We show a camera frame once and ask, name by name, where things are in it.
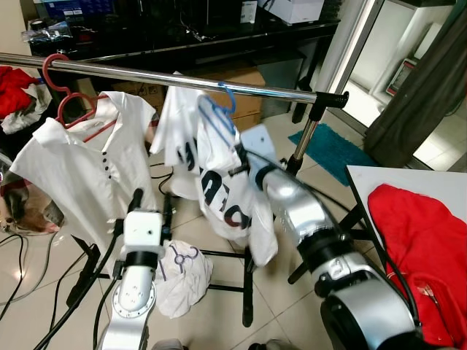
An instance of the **white box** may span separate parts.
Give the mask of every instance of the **white box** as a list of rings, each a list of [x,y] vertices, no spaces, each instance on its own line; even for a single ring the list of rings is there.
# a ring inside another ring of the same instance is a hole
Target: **white box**
[[[258,0],[263,7],[268,0]],[[324,0],[270,0],[266,10],[287,24],[312,22],[320,18]]]
[[[243,1],[242,2],[242,15],[240,17],[240,23],[254,23],[256,17],[256,7],[258,1]]]

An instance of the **white shirt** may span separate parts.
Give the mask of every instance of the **white shirt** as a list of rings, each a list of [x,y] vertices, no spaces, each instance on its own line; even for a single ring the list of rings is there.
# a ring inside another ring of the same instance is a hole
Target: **white shirt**
[[[196,247],[182,241],[165,241],[164,257],[155,271],[155,304],[161,314],[180,317],[205,294],[212,275],[212,261]]]
[[[10,171],[47,193],[65,215],[62,230],[95,242],[104,255],[112,235],[110,219],[125,218],[133,192],[144,190],[142,208],[156,209],[144,134],[155,110],[142,98],[105,92],[96,116],[65,129],[47,118],[33,133]],[[113,120],[114,126],[84,143]],[[112,272],[119,247],[107,263]]]
[[[247,172],[228,171],[242,163],[234,149],[239,132],[200,90],[170,87],[151,153],[165,154],[174,167],[171,190],[198,200],[201,211],[219,236],[245,242],[252,258],[264,266],[277,253],[272,211]]]

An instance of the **red hanger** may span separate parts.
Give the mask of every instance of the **red hanger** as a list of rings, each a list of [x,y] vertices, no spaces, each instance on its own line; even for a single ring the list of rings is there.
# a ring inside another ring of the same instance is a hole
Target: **red hanger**
[[[70,91],[70,89],[68,89],[66,86],[57,86],[55,85],[50,76],[49,76],[49,67],[50,67],[50,63],[54,60],[57,60],[57,59],[61,59],[63,61],[69,61],[69,58],[66,57],[65,55],[62,55],[61,53],[53,53],[52,55],[48,56],[44,63],[42,64],[42,72],[44,74],[44,78],[45,78],[45,81],[46,83],[55,91],[61,91],[61,92],[65,92],[66,93],[66,97],[60,102],[60,104],[58,105],[58,116],[56,117],[55,120],[58,120],[64,127],[65,129],[68,129],[70,127],[72,127],[73,125],[76,125],[77,123],[79,122],[82,122],[83,120],[87,120],[91,115],[94,115],[96,113],[96,110],[97,110],[97,106],[96,104],[94,103],[93,101],[93,98],[91,98],[90,96],[88,95],[85,95],[84,93],[72,93]],[[65,108],[65,105],[68,101],[70,101],[71,99],[73,98],[76,98],[76,97],[80,97],[82,98],[83,100],[86,100],[91,106],[92,106],[92,110],[88,113],[86,113],[85,115],[83,115],[81,118],[79,119],[76,119],[74,122],[71,122],[69,124],[65,124],[65,120],[63,119],[63,110]],[[102,95],[102,96],[99,96],[97,99],[100,100],[100,99],[103,99],[103,98],[108,98],[108,96],[106,95]],[[91,140],[93,137],[99,135],[102,131],[110,128],[112,125],[115,125],[115,123],[117,122],[117,120],[113,120],[112,122],[110,122],[109,124],[105,125],[103,128],[101,128],[99,131],[97,131],[96,133],[94,133],[93,135],[91,136],[88,136],[86,139],[84,139],[83,141],[84,142],[88,142],[89,140]]]

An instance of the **silver arm segment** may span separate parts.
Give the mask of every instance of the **silver arm segment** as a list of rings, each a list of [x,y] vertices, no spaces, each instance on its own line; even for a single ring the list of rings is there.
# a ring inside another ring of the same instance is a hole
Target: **silver arm segment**
[[[146,337],[147,318],[156,299],[153,283],[161,242],[162,215],[136,210],[125,218],[126,258],[123,278],[112,295],[112,317],[101,340],[101,350],[140,350]]]
[[[353,249],[316,195],[278,169],[258,176],[256,183],[311,272],[316,294],[325,298],[321,314],[335,349],[377,350],[389,338],[413,333],[405,300]]]

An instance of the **red jacket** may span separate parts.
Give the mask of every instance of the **red jacket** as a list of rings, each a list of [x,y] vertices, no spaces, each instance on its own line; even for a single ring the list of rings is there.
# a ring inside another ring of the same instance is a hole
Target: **red jacket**
[[[425,340],[467,349],[465,222],[436,199],[387,184],[370,194],[368,207],[414,295]],[[389,265],[387,272],[402,290]]]
[[[0,67],[0,120],[8,114],[26,109],[31,103],[26,89],[30,84],[37,82],[21,69]]]

